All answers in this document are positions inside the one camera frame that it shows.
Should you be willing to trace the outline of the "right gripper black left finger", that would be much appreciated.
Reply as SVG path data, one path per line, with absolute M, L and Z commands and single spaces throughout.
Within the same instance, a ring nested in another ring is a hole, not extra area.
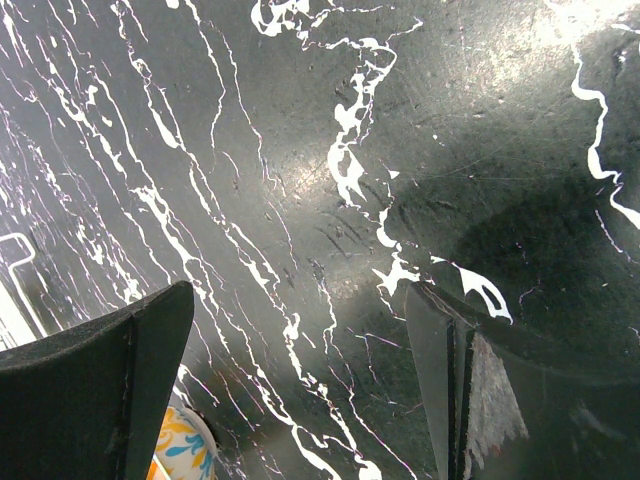
M 2 478 L 145 478 L 193 317 L 179 281 L 2 352 Z

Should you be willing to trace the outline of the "orange flower bowl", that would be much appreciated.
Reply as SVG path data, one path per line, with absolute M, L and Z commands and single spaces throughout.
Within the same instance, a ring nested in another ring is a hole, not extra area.
M 204 418 L 190 408 L 168 406 L 146 480 L 214 480 L 217 455 Z

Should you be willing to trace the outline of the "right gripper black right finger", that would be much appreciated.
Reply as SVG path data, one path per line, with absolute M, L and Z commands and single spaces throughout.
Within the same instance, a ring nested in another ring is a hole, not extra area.
M 426 282 L 404 302 L 441 479 L 635 479 L 639 370 L 564 349 Z

